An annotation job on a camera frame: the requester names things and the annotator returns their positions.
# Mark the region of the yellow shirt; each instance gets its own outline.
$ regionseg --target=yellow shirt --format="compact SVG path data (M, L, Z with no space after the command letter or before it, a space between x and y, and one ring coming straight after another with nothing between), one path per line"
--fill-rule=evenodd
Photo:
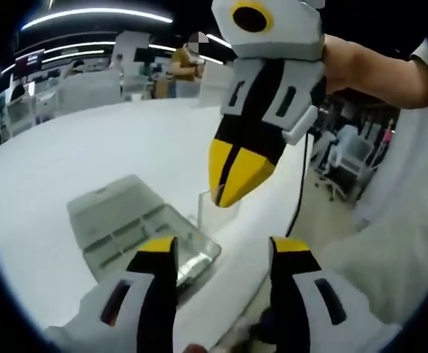
M183 48L177 49L172 55L171 55L171 62L172 63L179 63L179 66L181 68L194 68L196 64L190 63L190 58L186 54L185 50ZM188 75L173 75L173 79L179 79L183 81L194 81L196 78L196 75L194 73L188 74Z

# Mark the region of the floor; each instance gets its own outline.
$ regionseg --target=floor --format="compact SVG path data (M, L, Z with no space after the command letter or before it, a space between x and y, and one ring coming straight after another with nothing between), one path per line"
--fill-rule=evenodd
M331 202L330 193L324 186L316 187L318 175L310 169L304 182L302 205L296 224L290 234L292 238L306 241L320 262L321 250L330 242L352 236L352 205L342 202L338 197ZM251 304L236 325L225 334L213 352L229 352L239 341L247 337L246 328L259 321L259 317L269 305L271 284L266 278ZM252 353L272 353L275 346L254 342Z

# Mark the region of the white sleeve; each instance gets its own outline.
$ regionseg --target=white sleeve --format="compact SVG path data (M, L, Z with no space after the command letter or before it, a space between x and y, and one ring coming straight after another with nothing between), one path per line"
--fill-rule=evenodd
M428 40L424 40L410 58L415 59L416 57L428 65Z

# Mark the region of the desk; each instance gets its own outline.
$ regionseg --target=desk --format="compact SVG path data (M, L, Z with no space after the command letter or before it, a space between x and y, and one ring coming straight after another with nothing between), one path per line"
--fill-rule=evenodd
M65 324L96 284L70 225L70 200L137 174L183 216L196 215L220 122L218 107L197 109L196 102L160 99L72 113L0 147L0 269L38 328ZM256 293L268 273L268 237L285 235L299 200L303 148L304 139L288 146L237 218L211 235L222 253L210 281L177 312L175 352L191 342L214 346Z

